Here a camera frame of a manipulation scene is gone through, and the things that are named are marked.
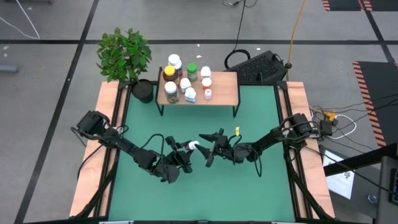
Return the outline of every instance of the green table surface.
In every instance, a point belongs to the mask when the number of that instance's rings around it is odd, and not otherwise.
[[[273,86],[241,86],[241,106],[236,118],[230,106],[165,106],[161,116],[153,101],[143,104],[131,97],[126,117],[129,131],[124,136],[137,146],[160,133],[177,142],[199,140],[205,147],[212,143],[198,137],[220,128],[234,135],[239,126],[241,142],[253,142],[279,125]],[[146,149],[160,152],[161,138],[155,137]],[[165,144],[164,154],[171,148]],[[199,151],[191,157],[193,172],[180,173],[175,183],[138,168],[132,158],[121,152],[114,184],[109,220],[212,220],[212,221],[294,221],[282,144],[261,156],[262,177],[254,163],[235,166],[215,157],[210,168]]]

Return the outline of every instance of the black flower pot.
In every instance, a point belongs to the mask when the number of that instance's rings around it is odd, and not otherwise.
[[[143,103],[150,103],[154,99],[154,86],[149,80],[140,79],[132,83],[131,94]]]

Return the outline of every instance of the black keyboard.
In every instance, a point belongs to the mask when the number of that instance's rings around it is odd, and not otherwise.
[[[398,205],[398,171],[397,171],[397,169],[391,169],[390,190],[392,191],[393,194],[390,194],[389,201],[395,205]]]
[[[225,71],[236,72],[240,81],[273,82],[281,81],[287,70],[269,50]]]

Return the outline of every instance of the black mat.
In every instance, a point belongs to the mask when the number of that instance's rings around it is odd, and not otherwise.
[[[379,11],[397,12],[397,0],[323,0],[327,11]]]
[[[368,95],[372,99],[374,108],[379,108],[390,103],[394,99],[398,99],[398,96],[390,98],[378,99],[384,96],[398,94],[398,67],[394,63],[382,63],[382,62],[358,62],[358,66],[355,66],[354,70],[357,75],[358,83],[360,85],[364,101],[368,101],[367,94],[364,93],[364,85],[367,86]],[[364,83],[360,78],[360,71],[363,75]],[[391,105],[398,104],[398,100],[391,103]],[[382,133],[376,134],[376,139],[380,143],[382,139],[378,138],[377,134],[381,134],[384,137],[386,144],[392,144],[398,141],[398,106],[387,106],[382,109],[376,110],[377,121],[372,123],[374,130],[377,128],[381,129]]]

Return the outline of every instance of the gray floor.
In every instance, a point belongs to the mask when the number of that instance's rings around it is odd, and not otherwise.
[[[42,39],[78,40],[92,2],[58,0],[49,5],[27,1],[22,5]],[[241,39],[290,39],[300,4],[297,0],[259,0],[254,8],[245,10]],[[228,8],[216,0],[100,0],[87,39],[100,39],[103,32],[111,32],[117,26],[139,29],[150,40],[235,39],[240,15],[241,6]],[[398,40],[398,26],[394,22],[398,12],[373,12],[373,16],[386,40]],[[17,4],[0,0],[0,17],[34,35]],[[27,38],[0,21],[1,39]],[[296,39],[377,40],[364,12],[326,12],[321,0],[307,1]],[[159,66],[164,66],[172,53],[179,54],[183,62],[224,70],[223,60],[232,48],[229,44],[151,45],[153,61],[143,78],[155,80]],[[288,45],[248,44],[238,48],[248,50],[253,56],[272,50],[286,59],[289,53]],[[95,66],[96,49],[96,45],[90,44],[83,48],[25,222],[68,217],[84,151],[69,127],[95,108],[100,82],[104,80]],[[391,45],[389,49],[398,58],[398,46]],[[2,223],[14,222],[75,50],[76,45],[0,44],[0,64],[20,66],[17,74],[0,74]],[[230,64],[242,60],[241,55],[234,55]],[[359,103],[362,97],[351,64],[354,60],[386,62],[379,45],[295,45],[290,79],[305,83],[311,105],[339,107]],[[363,112],[345,115],[358,118]],[[350,137],[377,148],[369,120],[361,119],[357,125],[357,131]],[[369,151],[347,139],[338,141]],[[322,144],[347,156],[358,154],[328,140]],[[352,208],[340,204],[334,207],[336,216],[342,220],[369,222],[368,217]]]

